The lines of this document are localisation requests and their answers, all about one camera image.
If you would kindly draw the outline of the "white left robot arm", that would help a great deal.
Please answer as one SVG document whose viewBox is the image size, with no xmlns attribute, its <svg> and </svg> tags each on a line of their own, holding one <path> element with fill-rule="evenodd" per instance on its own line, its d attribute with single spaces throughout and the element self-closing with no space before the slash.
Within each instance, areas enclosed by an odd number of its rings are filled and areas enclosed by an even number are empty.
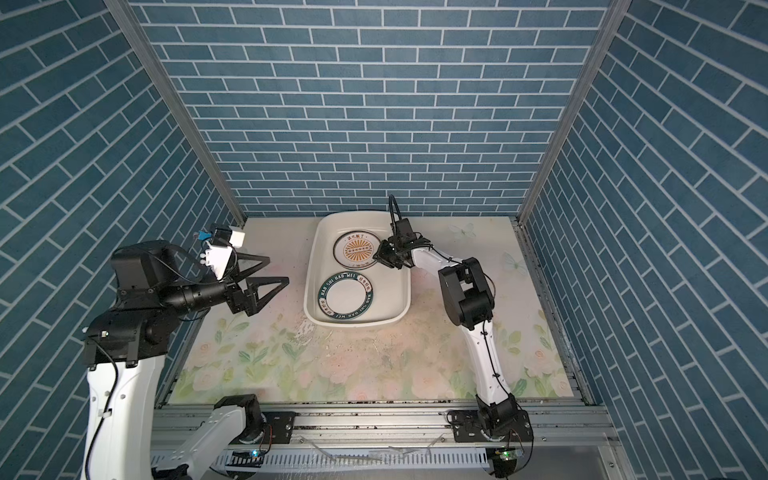
<svg viewBox="0 0 768 480">
<path fill-rule="evenodd" d="M 84 479 L 200 479 L 231 443 L 252 445 L 259 457 L 272 433 L 255 395 L 225 396 L 168 458 L 151 463 L 156 393 L 171 334 L 185 317 L 220 304 L 253 316 L 290 283 L 286 277 L 258 276 L 270 262 L 266 256 L 247 254 L 252 265 L 240 269 L 241 258 L 229 244 L 209 245 L 203 258 L 208 272 L 188 279 L 175 261 L 185 252 L 154 240 L 121 247 L 111 256 L 115 303 L 85 330 Z"/>
</svg>

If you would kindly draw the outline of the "aluminium corner frame right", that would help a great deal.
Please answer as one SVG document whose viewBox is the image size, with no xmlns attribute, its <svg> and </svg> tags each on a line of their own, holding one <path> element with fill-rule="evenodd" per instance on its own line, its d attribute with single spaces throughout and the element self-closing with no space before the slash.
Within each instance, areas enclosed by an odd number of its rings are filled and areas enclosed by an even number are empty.
<svg viewBox="0 0 768 480">
<path fill-rule="evenodd" d="M 594 44 L 585 58 L 584 65 L 574 84 L 568 102 L 563 109 L 558 126 L 551 136 L 547 150 L 542 156 L 542 161 L 522 203 L 517 217 L 517 223 L 519 225 L 525 225 L 532 216 L 536 201 L 542 193 L 547 178 L 557 162 L 558 155 L 562 151 L 579 110 L 589 93 L 590 87 L 596 78 L 600 66 L 607 55 L 608 49 L 617 34 L 618 28 L 630 5 L 630 0 L 615 0 L 610 2 L 609 8 L 597 31 Z"/>
</svg>

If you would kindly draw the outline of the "aluminium corner frame left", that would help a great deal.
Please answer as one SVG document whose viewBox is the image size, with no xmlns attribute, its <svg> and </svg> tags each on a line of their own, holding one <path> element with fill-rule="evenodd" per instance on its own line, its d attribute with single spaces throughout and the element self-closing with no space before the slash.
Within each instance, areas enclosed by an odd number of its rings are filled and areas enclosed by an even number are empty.
<svg viewBox="0 0 768 480">
<path fill-rule="evenodd" d="M 229 212 L 233 215 L 236 224 L 244 226 L 247 220 L 244 211 L 240 207 L 232 189 L 185 107 L 180 94 L 171 81 L 129 2 L 124 0 L 105 0 L 104 4 L 136 53 L 152 84 L 176 120 L 185 139 L 197 155 L 200 164 L 213 182 Z"/>
</svg>

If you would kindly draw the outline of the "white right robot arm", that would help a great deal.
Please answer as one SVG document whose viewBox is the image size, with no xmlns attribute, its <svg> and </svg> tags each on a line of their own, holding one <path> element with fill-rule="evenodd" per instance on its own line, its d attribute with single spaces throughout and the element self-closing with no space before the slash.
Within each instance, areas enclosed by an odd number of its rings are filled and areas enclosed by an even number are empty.
<svg viewBox="0 0 768 480">
<path fill-rule="evenodd" d="M 446 314 L 469 351 L 481 431 L 491 440 L 533 442 L 527 412 L 502 374 L 492 325 L 495 296 L 480 262 L 450 257 L 417 234 L 382 241 L 374 258 L 389 268 L 419 268 L 437 278 Z"/>
</svg>

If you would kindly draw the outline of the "aluminium corner frame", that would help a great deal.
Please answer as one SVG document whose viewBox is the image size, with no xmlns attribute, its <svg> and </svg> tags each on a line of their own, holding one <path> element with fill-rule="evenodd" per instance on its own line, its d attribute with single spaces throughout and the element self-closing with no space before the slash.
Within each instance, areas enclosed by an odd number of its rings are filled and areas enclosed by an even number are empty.
<svg viewBox="0 0 768 480">
<path fill-rule="evenodd" d="M 574 84 L 568 102 L 563 109 L 558 126 L 551 136 L 547 150 L 542 156 L 542 161 L 522 203 L 517 217 L 517 223 L 519 225 L 525 225 L 532 216 L 536 201 L 542 193 L 547 178 L 557 162 L 558 155 L 562 151 L 579 110 L 589 93 L 590 87 L 596 78 L 600 66 L 607 55 L 608 49 L 617 34 L 618 28 L 630 5 L 630 0 L 615 0 L 610 2 L 609 8 L 597 31 L 594 44 L 585 58 L 584 65 Z"/>
<path fill-rule="evenodd" d="M 105 0 L 104 4 L 136 53 L 152 84 L 176 120 L 185 139 L 197 155 L 200 164 L 213 182 L 229 212 L 233 215 L 236 224 L 244 226 L 247 220 L 244 211 L 240 207 L 232 189 L 185 107 L 180 94 L 171 81 L 129 2 L 124 0 Z"/>
</svg>

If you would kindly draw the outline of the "orange sunburst plate front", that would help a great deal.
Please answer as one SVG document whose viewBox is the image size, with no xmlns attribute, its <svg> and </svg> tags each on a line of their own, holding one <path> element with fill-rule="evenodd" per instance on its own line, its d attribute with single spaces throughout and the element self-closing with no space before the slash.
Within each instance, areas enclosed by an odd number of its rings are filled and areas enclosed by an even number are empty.
<svg viewBox="0 0 768 480">
<path fill-rule="evenodd" d="M 340 235 L 334 243 L 332 253 L 337 263 L 348 270 L 365 270 L 377 263 L 375 254 L 380 239 L 373 233 L 354 230 Z"/>
</svg>

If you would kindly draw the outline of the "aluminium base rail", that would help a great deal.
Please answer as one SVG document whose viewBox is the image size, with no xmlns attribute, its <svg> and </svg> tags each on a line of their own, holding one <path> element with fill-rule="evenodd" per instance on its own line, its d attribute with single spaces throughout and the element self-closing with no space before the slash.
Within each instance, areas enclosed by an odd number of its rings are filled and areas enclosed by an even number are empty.
<svg viewBox="0 0 768 480">
<path fill-rule="evenodd" d="M 271 441 L 231 444 L 202 473 L 256 479 L 465 469 L 491 479 L 498 451 L 510 447 L 514 479 L 634 478 L 606 408 L 573 399 L 520 405 L 527 415 L 512 439 L 491 441 L 471 401 L 266 404 Z"/>
</svg>

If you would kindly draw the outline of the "green rim plate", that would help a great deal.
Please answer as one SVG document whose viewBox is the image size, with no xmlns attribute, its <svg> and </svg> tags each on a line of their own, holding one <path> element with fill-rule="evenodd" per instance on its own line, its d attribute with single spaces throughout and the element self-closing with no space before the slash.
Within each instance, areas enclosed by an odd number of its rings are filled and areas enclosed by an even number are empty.
<svg viewBox="0 0 768 480">
<path fill-rule="evenodd" d="M 342 271 L 331 275 L 321 284 L 317 304 L 331 319 L 352 320 L 370 308 L 373 298 L 373 285 L 366 276 Z"/>
</svg>

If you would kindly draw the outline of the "white plastic bin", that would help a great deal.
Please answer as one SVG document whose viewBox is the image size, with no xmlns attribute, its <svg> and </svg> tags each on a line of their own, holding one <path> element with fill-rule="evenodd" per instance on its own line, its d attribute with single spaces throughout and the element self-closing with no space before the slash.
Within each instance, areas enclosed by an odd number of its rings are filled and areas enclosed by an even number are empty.
<svg viewBox="0 0 768 480">
<path fill-rule="evenodd" d="M 392 234 L 390 216 L 382 211 L 342 212 L 321 220 L 317 226 L 309 257 L 304 313 L 312 322 L 339 328 L 373 327 L 400 320 L 411 304 L 411 278 L 406 269 L 393 269 L 376 263 L 365 270 L 348 270 L 333 257 L 337 238 L 349 231 L 364 230 L 375 234 L 380 241 Z M 366 276 L 372 283 L 374 298 L 370 308 L 352 320 L 334 320 L 326 316 L 317 304 L 321 284 L 331 275 L 353 271 Z"/>
</svg>

